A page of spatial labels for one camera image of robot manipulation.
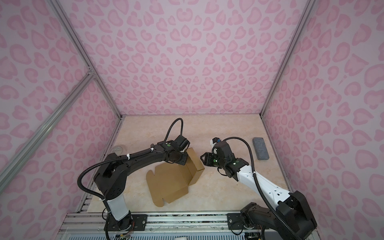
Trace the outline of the brown cardboard box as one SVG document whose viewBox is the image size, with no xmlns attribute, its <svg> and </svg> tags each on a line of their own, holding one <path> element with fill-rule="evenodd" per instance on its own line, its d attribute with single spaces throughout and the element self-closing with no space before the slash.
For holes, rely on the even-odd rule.
<svg viewBox="0 0 384 240">
<path fill-rule="evenodd" d="M 148 171 L 146 180 L 156 207 L 163 207 L 189 193 L 189 186 L 199 180 L 205 167 L 194 149 L 187 150 L 185 165 L 164 163 Z"/>
</svg>

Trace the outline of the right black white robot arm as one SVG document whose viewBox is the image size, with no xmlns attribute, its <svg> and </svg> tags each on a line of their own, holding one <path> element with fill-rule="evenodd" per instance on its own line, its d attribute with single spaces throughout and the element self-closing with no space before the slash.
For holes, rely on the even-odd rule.
<svg viewBox="0 0 384 240">
<path fill-rule="evenodd" d="M 212 150 L 200 157 L 206 167 L 224 170 L 226 177 L 255 191 L 266 204 L 249 203 L 241 209 L 236 220 L 229 219 L 229 229 L 259 229 L 276 231 L 283 240 L 305 240 L 317 228 L 313 212 L 306 197 L 299 191 L 280 188 L 255 170 L 253 155 L 250 161 L 237 158 L 227 139 L 213 138 Z"/>
</svg>

